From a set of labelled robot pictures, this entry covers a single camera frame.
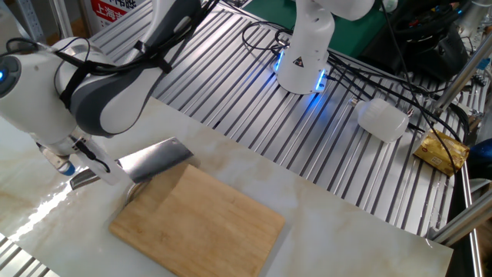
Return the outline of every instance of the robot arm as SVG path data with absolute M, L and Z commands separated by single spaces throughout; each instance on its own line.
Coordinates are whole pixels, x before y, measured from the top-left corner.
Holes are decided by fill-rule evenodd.
M 154 0 L 153 5 L 155 11 L 151 26 L 141 40 L 146 48 L 162 45 L 201 10 L 199 0 Z M 139 55 L 141 53 L 134 50 L 129 59 L 134 60 Z M 73 65 L 66 64 L 59 72 L 70 72 L 66 68 L 70 66 Z M 69 101 L 70 113 L 77 124 L 92 135 L 113 136 L 127 131 L 138 120 L 152 93 L 152 86 L 161 76 L 162 71 L 154 67 L 144 63 L 121 74 L 86 78 Z M 58 91 L 62 92 L 68 84 L 68 78 L 64 76 L 58 80 L 64 81 L 63 85 L 58 86 Z
M 153 20 L 141 39 L 144 51 L 133 51 L 122 67 L 79 38 L 30 55 L 0 55 L 0 116 L 31 135 L 60 173 L 73 173 L 69 157 L 76 154 L 107 183 L 129 181 L 91 135 L 113 136 L 133 126 L 162 74 L 157 62 L 217 3 L 153 0 Z M 85 65 L 97 68 L 87 71 Z
M 357 20 L 369 12 L 374 0 L 297 0 L 297 18 L 290 47 L 281 54 L 277 79 L 289 92 L 324 91 L 327 48 L 334 33 L 333 14 Z

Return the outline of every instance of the white marble surface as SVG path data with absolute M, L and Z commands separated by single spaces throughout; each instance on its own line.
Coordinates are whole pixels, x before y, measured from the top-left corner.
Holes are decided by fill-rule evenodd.
M 115 238 L 126 188 L 76 192 L 35 143 L 0 119 L 0 232 L 60 276 L 173 276 Z M 201 169 L 281 213 L 287 223 L 261 275 L 445 276 L 452 250 L 397 229 L 151 99 L 138 123 L 102 139 L 119 158 L 176 136 Z

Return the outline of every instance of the wire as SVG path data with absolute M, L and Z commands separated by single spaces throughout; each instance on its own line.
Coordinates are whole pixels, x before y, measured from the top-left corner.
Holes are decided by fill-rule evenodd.
M 279 43 L 279 44 L 283 44 L 282 46 L 279 46 L 279 45 L 276 45 L 276 46 L 273 46 L 271 48 L 259 48 L 259 47 L 255 47 L 253 45 L 251 45 L 250 43 L 248 43 L 245 39 L 245 32 L 249 29 L 249 28 L 252 28 L 256 25 L 269 25 L 273 28 L 276 28 L 277 29 L 277 32 L 275 33 L 275 40 Z M 288 35 L 292 35 L 293 31 L 288 29 L 288 28 L 285 28 L 284 26 L 282 25 L 279 25 L 277 23 L 273 23 L 273 22 L 252 22 L 250 25 L 248 25 L 246 28 L 244 28 L 243 32 L 242 32 L 242 38 L 243 38 L 243 43 L 251 48 L 255 48 L 255 49 L 259 49 L 259 50 L 272 50 L 273 52 L 275 52 L 275 50 L 278 50 L 278 49 L 281 49 L 281 48 L 284 48 L 288 45 L 288 42 L 285 42 L 285 41 L 281 41 L 280 40 L 280 34 L 281 33 L 286 33 Z M 460 137 L 459 135 L 445 122 L 443 121 L 442 119 L 434 116 L 430 111 L 426 110 L 425 108 L 423 108 L 419 103 L 418 101 L 412 101 L 402 95 L 400 95 L 399 93 L 397 92 L 394 92 L 392 90 L 390 90 L 389 88 L 386 88 L 384 86 L 382 86 L 381 84 L 378 84 L 372 80 L 370 80 L 369 78 L 363 76 L 362 74 L 360 74 L 359 72 L 363 72 L 363 73 L 367 73 L 369 75 L 379 75 L 380 77 L 385 77 L 385 78 L 389 78 L 389 79 L 392 79 L 394 81 L 397 81 L 397 82 L 400 82 L 401 85 L 411 91 L 412 95 L 414 96 L 414 94 L 416 93 L 414 90 L 417 90 L 419 91 L 420 94 L 422 95 L 432 95 L 436 92 L 439 92 L 439 91 L 442 91 L 442 90 L 445 90 L 445 88 L 443 89 L 439 89 L 439 90 L 436 90 L 436 91 L 432 91 L 432 92 L 429 92 L 428 90 L 426 90 L 425 88 L 421 88 L 420 86 L 416 86 L 414 84 L 412 84 L 411 82 L 409 82 L 409 78 L 407 78 L 407 81 L 401 79 L 401 78 L 397 78 L 397 77 L 392 77 L 392 76 L 387 76 L 387 75 L 382 75 L 382 74 L 377 74 L 377 73 L 373 73 L 373 72 L 367 72 L 367 71 L 364 71 L 362 69 L 359 69 L 359 68 L 352 68 L 350 67 L 349 65 L 345 65 L 338 57 L 336 57 L 336 55 L 331 52 L 331 55 L 330 57 L 335 57 L 337 59 L 337 63 L 341 63 L 342 65 L 344 65 L 345 67 L 349 68 L 354 74 L 357 75 L 357 77 L 360 77 L 362 78 L 363 80 L 365 80 L 366 82 L 369 82 L 370 84 L 372 84 L 373 86 L 377 87 L 377 88 L 380 88 L 388 93 L 391 93 L 392 95 L 395 95 L 397 96 L 398 98 L 401 98 L 402 100 L 410 103 L 411 105 L 413 106 L 416 106 L 417 108 L 420 109 L 421 113 L 423 114 L 423 116 L 427 119 L 427 116 L 425 116 L 425 114 L 429 115 L 430 117 L 432 117 L 434 120 L 436 120 L 437 122 L 439 122 L 440 124 L 442 124 L 442 126 L 444 126 L 446 129 L 448 129 L 450 131 L 450 133 L 455 137 L 456 140 L 460 141 Z M 355 84 L 354 82 L 352 82 L 352 80 L 350 80 L 347 76 L 344 77 L 345 79 L 347 79 L 357 90 L 359 90 L 364 96 L 368 97 L 369 99 L 372 99 L 372 96 L 370 96 L 369 94 L 367 94 L 361 87 L 359 87 L 357 84 Z M 424 131 L 420 128 L 418 128 L 417 126 L 414 126 L 413 129 L 416 129 L 418 131 Z
M 98 159 L 94 152 L 92 152 L 84 142 L 78 141 L 75 143 L 75 146 L 80 150 L 80 152 L 84 153 L 87 156 L 87 159 L 90 159 L 92 161 L 100 163 L 102 166 L 104 166 L 106 173 L 111 173 L 111 169 L 109 166 L 103 162 L 102 160 Z
M 336 55 L 330 55 L 330 58 L 331 59 L 335 59 L 336 63 L 338 63 L 339 65 L 345 67 L 345 68 L 348 68 L 349 70 L 351 70 L 351 67 L 347 64 L 345 64 L 344 62 L 342 62 Z M 364 80 L 365 82 L 369 83 L 370 85 L 376 87 L 376 88 L 379 88 L 387 93 L 390 93 L 392 95 L 394 95 L 395 97 L 401 99 L 401 100 L 404 100 L 406 101 L 407 103 L 415 106 L 418 108 L 419 104 L 418 102 L 415 102 L 414 100 L 411 100 L 411 99 L 408 99 L 404 96 L 402 96 L 400 93 L 398 92 L 395 92 L 379 83 L 376 83 L 375 81 L 371 80 L 370 78 L 358 73 L 357 71 L 353 71 L 352 72 L 354 75 L 356 75 L 358 78 Z M 355 88 L 359 89 L 359 90 L 363 90 L 361 87 L 359 87 L 358 85 L 354 85 Z M 444 126 L 447 130 L 449 130 L 449 132 L 453 135 L 453 137 L 461 142 L 460 140 L 460 136 L 442 119 L 438 118 L 437 116 L 435 116 L 434 114 L 432 114 L 432 112 L 426 110 L 425 108 L 422 108 L 421 109 L 421 112 L 422 113 L 426 113 L 428 116 L 432 117 L 432 119 L 436 120 L 437 122 L 439 122 L 440 124 L 442 124 L 442 126 Z
M 249 30 L 250 28 L 253 28 L 255 26 L 260 26 L 260 25 L 268 25 L 268 26 L 271 26 L 273 28 L 278 29 L 277 33 L 275 33 L 275 38 L 277 38 L 277 36 L 278 36 L 277 34 L 279 32 L 292 32 L 288 29 L 285 29 L 284 26 L 277 24 L 277 23 L 273 23 L 273 22 L 266 22 L 266 21 L 251 22 L 246 27 L 244 27 L 244 30 L 241 34 L 243 43 L 245 45 L 247 45 L 249 48 L 257 49 L 257 50 L 278 50 L 278 49 L 282 49 L 283 47 L 285 47 L 285 45 L 273 45 L 273 46 L 268 47 L 268 48 L 262 48 L 262 47 L 254 46 L 251 43 L 249 43 L 248 40 L 246 39 L 246 31 Z
M 470 48 L 471 48 L 470 55 L 473 55 L 475 53 L 475 51 L 474 51 L 474 45 L 471 44 L 471 38 L 470 38 L 470 36 L 468 35 L 468 36 L 462 37 L 462 38 L 468 38 L 468 41 L 470 42 Z
M 390 29 L 391 39 L 393 40 L 394 47 L 396 48 L 397 53 L 398 53 L 398 56 L 400 57 L 401 65 L 403 67 L 404 74 L 405 74 L 405 77 L 407 79 L 407 83 L 410 86 L 410 93 L 412 95 L 412 98 L 414 99 L 415 103 L 417 104 L 417 108 L 420 109 L 421 114 L 422 114 L 422 117 L 424 117 L 424 119 L 425 119 L 425 122 L 430 126 L 430 129 L 432 129 L 432 132 L 434 132 L 434 134 L 436 135 L 437 139 L 439 140 L 439 142 L 444 147 L 444 150 L 446 150 L 446 153 L 447 153 L 447 155 L 449 156 L 449 159 L 450 159 L 450 163 L 451 163 L 451 165 L 453 167 L 453 172 L 454 172 L 454 174 L 456 174 L 457 173 L 456 166 L 454 164 L 453 156 L 452 156 L 451 152 L 449 151 L 449 148 L 446 146 L 446 144 L 444 143 L 444 141 L 442 140 L 442 138 L 440 138 L 440 136 L 437 134 L 434 126 L 431 124 L 431 121 L 429 120 L 429 118 L 425 114 L 424 108 L 418 102 L 418 99 L 417 99 L 417 96 L 414 93 L 414 90 L 412 89 L 410 77 L 408 75 L 407 65 L 405 64 L 404 57 L 401 54 L 400 46 L 398 45 L 397 39 L 394 36 L 393 27 L 391 26 L 390 19 L 389 19 L 387 13 L 386 13 L 386 8 L 384 7 L 383 0 L 379 0 L 379 2 L 381 4 L 381 8 L 383 9 L 384 18 L 386 19 L 387 26 Z
M 190 38 L 194 34 L 194 31 L 197 29 L 197 27 L 204 21 L 205 17 L 207 17 L 207 15 L 219 2 L 220 0 L 209 0 L 205 2 L 202 5 L 201 10 L 197 13 L 196 16 L 193 17 L 190 22 L 187 23 L 186 26 L 180 28 L 179 31 L 175 32 L 173 36 L 171 36 L 165 42 L 161 42 L 160 45 L 150 45 L 151 47 L 148 47 L 146 53 L 138 56 L 135 60 L 120 66 L 97 65 L 89 68 L 88 73 L 93 75 L 105 76 L 115 73 L 125 73 L 141 66 L 151 65 L 157 67 L 159 61 L 161 61 L 162 59 L 163 53 L 168 53 L 169 50 L 174 48 L 176 45 L 183 42 L 187 38 Z M 85 63 L 60 51 L 56 51 L 54 52 L 54 54 L 78 68 L 82 67 Z

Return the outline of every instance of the metal pole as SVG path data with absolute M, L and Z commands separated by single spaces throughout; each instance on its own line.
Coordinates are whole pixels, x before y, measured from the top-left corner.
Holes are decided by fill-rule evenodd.
M 455 242 L 492 217 L 492 191 L 487 192 L 476 202 L 472 203 L 467 178 L 468 168 L 467 163 L 464 163 L 463 182 L 465 206 L 467 208 L 439 231 L 436 231 L 435 229 L 429 230 L 429 238 L 433 241 L 442 245 L 452 246 Z
M 52 7 L 56 25 L 58 26 L 60 39 L 74 36 L 74 33 L 71 30 L 70 18 L 68 18 L 67 7 L 65 7 L 65 1 L 50 0 L 49 3 Z
M 471 56 L 468 63 L 461 69 L 460 74 L 458 74 L 453 81 L 453 83 L 446 89 L 443 95 L 435 103 L 436 113 L 440 115 L 450 103 L 456 98 L 456 96 L 461 92 L 463 87 L 468 83 L 468 81 L 473 77 L 475 72 L 477 72 L 477 66 L 480 64 L 482 59 L 488 58 L 492 54 L 492 33 L 490 33 L 485 41 L 478 47 L 474 55 Z

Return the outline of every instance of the metal slat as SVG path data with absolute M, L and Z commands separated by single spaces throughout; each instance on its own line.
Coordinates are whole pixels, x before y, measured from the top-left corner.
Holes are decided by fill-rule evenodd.
M 57 275 L 26 251 L 0 234 L 0 276 L 42 277 Z

